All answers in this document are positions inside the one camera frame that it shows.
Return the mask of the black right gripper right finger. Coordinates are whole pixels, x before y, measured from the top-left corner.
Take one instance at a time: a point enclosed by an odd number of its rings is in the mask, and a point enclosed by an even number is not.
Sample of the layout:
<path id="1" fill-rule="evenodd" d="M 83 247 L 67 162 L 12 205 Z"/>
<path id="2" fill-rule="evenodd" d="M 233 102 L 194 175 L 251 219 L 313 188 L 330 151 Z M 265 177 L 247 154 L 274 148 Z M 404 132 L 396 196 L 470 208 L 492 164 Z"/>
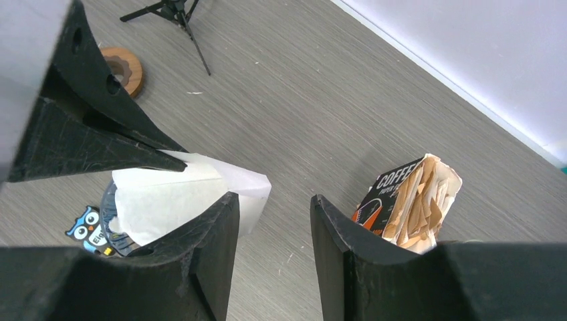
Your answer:
<path id="1" fill-rule="evenodd" d="M 325 320 L 565 320 L 566 245 L 395 246 L 312 197 L 312 242 Z"/>

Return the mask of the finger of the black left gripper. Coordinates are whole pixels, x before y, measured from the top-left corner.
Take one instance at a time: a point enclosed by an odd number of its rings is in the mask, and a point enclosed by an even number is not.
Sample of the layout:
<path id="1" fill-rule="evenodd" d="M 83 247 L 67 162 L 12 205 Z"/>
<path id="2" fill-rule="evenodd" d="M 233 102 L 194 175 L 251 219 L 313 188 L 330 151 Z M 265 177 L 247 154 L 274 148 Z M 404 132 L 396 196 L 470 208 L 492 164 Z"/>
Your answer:
<path id="1" fill-rule="evenodd" d="M 186 164 L 141 142 L 74 120 L 54 100 L 36 100 L 7 182 L 144 168 L 182 172 Z"/>
<path id="2" fill-rule="evenodd" d="M 81 1 L 69 3 L 49 70 L 60 78 L 87 127 L 155 150 L 185 151 L 116 80 L 95 43 Z"/>

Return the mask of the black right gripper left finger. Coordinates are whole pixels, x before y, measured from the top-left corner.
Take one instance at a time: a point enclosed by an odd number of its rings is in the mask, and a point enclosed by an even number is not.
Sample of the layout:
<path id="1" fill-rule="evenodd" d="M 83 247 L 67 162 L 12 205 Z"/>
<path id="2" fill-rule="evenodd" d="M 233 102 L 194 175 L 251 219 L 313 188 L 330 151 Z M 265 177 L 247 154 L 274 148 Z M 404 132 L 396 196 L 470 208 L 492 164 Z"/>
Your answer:
<path id="1" fill-rule="evenodd" d="M 224 320 L 239 235 L 239 197 L 128 257 L 77 247 L 1 249 L 2 320 Z"/>

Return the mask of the white paper coffee filter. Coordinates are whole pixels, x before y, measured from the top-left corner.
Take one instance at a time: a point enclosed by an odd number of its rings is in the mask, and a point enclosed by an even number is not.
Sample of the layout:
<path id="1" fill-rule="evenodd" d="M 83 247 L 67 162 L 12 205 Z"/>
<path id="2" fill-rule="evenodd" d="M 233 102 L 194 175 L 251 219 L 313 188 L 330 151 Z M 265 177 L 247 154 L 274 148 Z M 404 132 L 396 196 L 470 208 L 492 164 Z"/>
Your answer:
<path id="1" fill-rule="evenodd" d="M 271 192 L 265 175 L 197 153 L 170 151 L 169 155 L 184 161 L 185 170 L 112 172 L 119 232 L 138 245 L 147 245 L 232 192 L 239 196 L 239 236 L 251 233 Z"/>

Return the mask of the blue glass dripper cone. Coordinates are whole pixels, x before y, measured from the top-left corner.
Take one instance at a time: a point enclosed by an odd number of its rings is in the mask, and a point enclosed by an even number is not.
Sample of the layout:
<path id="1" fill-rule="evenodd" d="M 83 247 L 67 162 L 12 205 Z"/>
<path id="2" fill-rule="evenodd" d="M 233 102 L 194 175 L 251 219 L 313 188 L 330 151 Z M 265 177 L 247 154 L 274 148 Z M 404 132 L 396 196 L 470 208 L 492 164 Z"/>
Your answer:
<path id="1" fill-rule="evenodd" d="M 121 257 L 128 256 L 133 250 L 139 247 L 138 244 L 123 232 L 119 232 L 118 212 L 115 204 L 116 185 L 111 180 L 102 195 L 100 202 L 100 214 L 102 216 L 102 226 L 104 235 L 109 245 Z"/>

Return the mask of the silver microphone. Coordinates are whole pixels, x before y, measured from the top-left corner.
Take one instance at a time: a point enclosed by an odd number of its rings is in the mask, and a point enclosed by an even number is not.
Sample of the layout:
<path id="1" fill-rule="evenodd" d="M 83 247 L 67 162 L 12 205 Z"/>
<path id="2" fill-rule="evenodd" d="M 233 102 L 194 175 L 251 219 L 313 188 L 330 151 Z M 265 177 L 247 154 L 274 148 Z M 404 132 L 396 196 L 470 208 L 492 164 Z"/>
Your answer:
<path id="1" fill-rule="evenodd" d="M 194 33 L 192 32 L 189 26 L 189 21 L 193 16 L 193 13 L 196 9 L 197 4 L 199 3 L 199 0 L 194 0 L 188 11 L 185 10 L 185 3 L 186 1 L 182 1 L 182 0 L 161 0 L 153 5 L 149 5 L 137 11 L 133 11 L 132 13 L 123 15 L 122 17 L 120 17 L 120 20 L 122 22 L 127 22 L 151 13 L 167 21 L 172 21 L 173 23 L 175 23 L 180 28 L 186 31 L 190 40 L 193 42 L 196 48 L 196 51 L 204 65 L 205 71 L 210 76 L 211 71 L 205 61 L 205 58 L 201 52 L 199 44 L 197 43 L 196 37 L 194 36 Z"/>

